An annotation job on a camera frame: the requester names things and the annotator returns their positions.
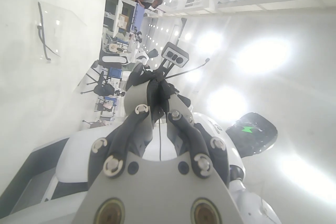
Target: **green logo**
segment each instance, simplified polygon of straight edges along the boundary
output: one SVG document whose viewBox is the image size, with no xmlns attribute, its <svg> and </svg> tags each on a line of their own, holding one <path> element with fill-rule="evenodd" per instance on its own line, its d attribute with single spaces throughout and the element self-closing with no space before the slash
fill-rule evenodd
<svg viewBox="0 0 336 224">
<path fill-rule="evenodd" d="M 241 130 L 242 132 L 247 132 L 247 133 L 252 133 L 251 129 L 253 127 L 243 127 L 243 129 Z"/>
</svg>

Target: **cardboard box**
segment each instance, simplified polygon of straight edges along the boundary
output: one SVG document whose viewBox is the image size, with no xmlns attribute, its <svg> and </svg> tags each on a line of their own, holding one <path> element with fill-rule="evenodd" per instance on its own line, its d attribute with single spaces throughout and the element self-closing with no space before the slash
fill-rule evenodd
<svg viewBox="0 0 336 224">
<path fill-rule="evenodd" d="M 128 16 L 120 14 L 118 20 L 118 27 L 122 29 L 126 29 L 128 25 Z"/>
</svg>

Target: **antenna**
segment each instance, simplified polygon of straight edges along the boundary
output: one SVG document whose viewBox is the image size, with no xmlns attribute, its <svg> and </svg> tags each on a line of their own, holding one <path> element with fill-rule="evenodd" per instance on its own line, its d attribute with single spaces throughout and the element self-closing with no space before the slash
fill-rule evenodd
<svg viewBox="0 0 336 224">
<path fill-rule="evenodd" d="M 205 63 L 202 64 L 201 66 L 198 66 L 198 67 L 196 67 L 196 68 L 194 68 L 194 69 L 191 69 L 191 70 L 188 70 L 188 71 L 184 71 L 184 72 L 179 73 L 179 74 L 171 75 L 171 76 L 169 76 L 169 77 L 166 77 L 166 79 L 169 79 L 169 78 L 172 78 L 172 77 L 176 77 L 176 76 L 180 76 L 180 75 L 182 75 L 182 74 L 185 74 L 185 73 L 194 71 L 194 70 L 196 70 L 196 69 L 198 69 L 198 68 L 203 67 L 203 66 L 206 65 L 209 61 L 210 61 L 210 58 L 207 58 L 207 59 L 205 60 Z"/>
</svg>

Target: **screw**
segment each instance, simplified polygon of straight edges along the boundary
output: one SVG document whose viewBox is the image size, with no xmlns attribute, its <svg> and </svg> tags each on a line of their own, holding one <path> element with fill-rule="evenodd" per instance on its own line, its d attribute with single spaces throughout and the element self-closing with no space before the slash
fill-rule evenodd
<svg viewBox="0 0 336 224">
<path fill-rule="evenodd" d="M 223 142 L 221 140 L 215 140 L 215 146 L 217 148 L 222 148 L 224 146 Z"/>
<path fill-rule="evenodd" d="M 198 164 L 198 167 L 201 169 L 201 170 L 204 170 L 204 171 L 207 171 L 210 167 L 210 163 L 207 161 L 206 158 L 200 158 L 197 162 Z"/>
<path fill-rule="evenodd" d="M 99 150 L 102 146 L 104 146 L 104 147 L 107 146 L 107 140 L 106 140 L 105 138 L 103 138 L 103 137 L 97 139 L 97 140 L 93 143 L 93 145 L 92 145 L 92 147 L 91 147 L 91 150 L 92 150 L 93 153 L 96 154 L 96 153 L 98 153 L 98 150 Z"/>
<path fill-rule="evenodd" d="M 213 171 L 213 165 L 211 159 L 205 154 L 197 154 L 194 157 L 194 161 L 197 162 L 198 168 L 201 170 L 200 174 L 203 177 L 209 177 Z"/>
<path fill-rule="evenodd" d="M 172 116 L 173 120 L 179 120 L 181 118 L 181 114 L 178 110 L 173 110 L 171 112 L 171 116 Z"/>
<path fill-rule="evenodd" d="M 220 139 L 219 137 L 211 138 L 210 145 L 213 149 L 218 148 L 218 149 L 222 149 L 223 151 L 225 151 L 225 149 L 226 149 L 226 146 L 225 146 L 223 140 Z"/>
<path fill-rule="evenodd" d="M 106 176 L 113 177 L 117 175 L 123 167 L 123 160 L 118 160 L 113 157 L 113 155 L 109 156 L 104 162 L 103 171 Z"/>
<path fill-rule="evenodd" d="M 144 112 L 148 112 L 148 106 L 145 104 L 137 105 L 137 107 L 135 108 L 135 113 L 140 114 Z"/>
<path fill-rule="evenodd" d="M 190 115 L 187 115 L 187 116 L 186 116 L 186 119 L 187 119 L 187 121 L 188 121 L 189 123 L 192 123 L 192 121 L 193 121 L 193 119 L 192 119 L 192 117 L 191 117 Z"/>
</svg>

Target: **round hole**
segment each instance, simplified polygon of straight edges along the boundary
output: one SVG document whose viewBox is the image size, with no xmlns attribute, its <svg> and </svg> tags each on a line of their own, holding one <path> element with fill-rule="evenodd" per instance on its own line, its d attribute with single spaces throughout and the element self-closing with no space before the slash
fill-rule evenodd
<svg viewBox="0 0 336 224">
<path fill-rule="evenodd" d="M 139 170 L 139 164 L 137 162 L 131 162 L 128 165 L 127 171 L 130 175 L 136 174 L 138 170 Z"/>
<path fill-rule="evenodd" d="M 189 165 L 186 162 L 180 162 L 178 165 L 178 170 L 182 175 L 186 175 L 189 172 Z"/>
<path fill-rule="evenodd" d="M 105 201 L 97 211 L 95 224 L 122 224 L 125 219 L 125 208 L 118 199 Z"/>
<path fill-rule="evenodd" d="M 214 204 L 207 199 L 198 199 L 192 205 L 192 224 L 220 224 L 219 213 Z"/>
<path fill-rule="evenodd" d="M 177 62 L 178 64 L 182 63 L 182 62 L 183 62 L 183 58 L 178 57 L 178 58 L 176 59 L 176 62 Z"/>
<path fill-rule="evenodd" d="M 173 57 L 173 55 L 174 55 L 174 54 L 173 54 L 171 51 L 168 51 L 168 52 L 167 52 L 167 57 L 171 58 L 171 57 Z"/>
</svg>

